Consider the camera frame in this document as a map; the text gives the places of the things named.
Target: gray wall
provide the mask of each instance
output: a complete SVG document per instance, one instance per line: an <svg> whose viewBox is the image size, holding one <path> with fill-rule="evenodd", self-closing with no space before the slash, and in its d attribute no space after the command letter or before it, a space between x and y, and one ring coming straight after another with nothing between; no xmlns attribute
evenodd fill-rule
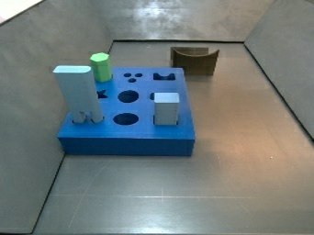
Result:
<svg viewBox="0 0 314 235"><path fill-rule="evenodd" d="M245 45L314 138L314 4L276 0Z"/></svg>
<svg viewBox="0 0 314 235"><path fill-rule="evenodd" d="M244 41L273 0L104 0L114 39Z"/></svg>
<svg viewBox="0 0 314 235"><path fill-rule="evenodd" d="M46 1L0 27L0 232L30 232L37 221L63 156L54 135L66 107L51 68L86 64L112 43L94 8Z"/></svg>

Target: green cylinder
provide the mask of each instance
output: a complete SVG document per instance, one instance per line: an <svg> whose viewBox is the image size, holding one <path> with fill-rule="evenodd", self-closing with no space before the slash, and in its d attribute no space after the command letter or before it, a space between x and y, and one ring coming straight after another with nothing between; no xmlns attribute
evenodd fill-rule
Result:
<svg viewBox="0 0 314 235"><path fill-rule="evenodd" d="M90 56L94 80L104 83L112 79L112 65L109 55L97 53Z"/></svg>

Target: dark brown arch block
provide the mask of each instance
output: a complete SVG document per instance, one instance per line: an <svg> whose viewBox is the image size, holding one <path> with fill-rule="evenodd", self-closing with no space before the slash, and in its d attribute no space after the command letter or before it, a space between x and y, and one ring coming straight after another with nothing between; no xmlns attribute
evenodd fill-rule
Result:
<svg viewBox="0 0 314 235"><path fill-rule="evenodd" d="M182 68L185 75L212 75L216 68L218 50L208 53L208 48L170 48L172 67Z"/></svg>

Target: side wall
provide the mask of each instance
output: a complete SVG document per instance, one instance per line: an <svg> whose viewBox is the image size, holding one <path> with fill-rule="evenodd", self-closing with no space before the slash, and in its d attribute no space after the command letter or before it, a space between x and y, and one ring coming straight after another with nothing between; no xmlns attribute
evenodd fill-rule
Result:
<svg viewBox="0 0 314 235"><path fill-rule="evenodd" d="M45 1L0 27L0 232L31 231L49 193L66 113L51 68L108 50L97 4Z"/></svg>
<svg viewBox="0 0 314 235"><path fill-rule="evenodd" d="M276 0L245 40L268 79L314 138L314 4Z"/></svg>

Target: blue block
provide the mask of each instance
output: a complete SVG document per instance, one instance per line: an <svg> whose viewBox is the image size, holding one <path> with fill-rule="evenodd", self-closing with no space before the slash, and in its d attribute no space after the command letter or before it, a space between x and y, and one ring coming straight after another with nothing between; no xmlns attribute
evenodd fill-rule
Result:
<svg viewBox="0 0 314 235"><path fill-rule="evenodd" d="M104 120L71 123L66 114L57 139L67 154L189 156L194 142L185 78L176 68L112 68L96 82ZM153 125L153 93L180 96L177 125Z"/></svg>

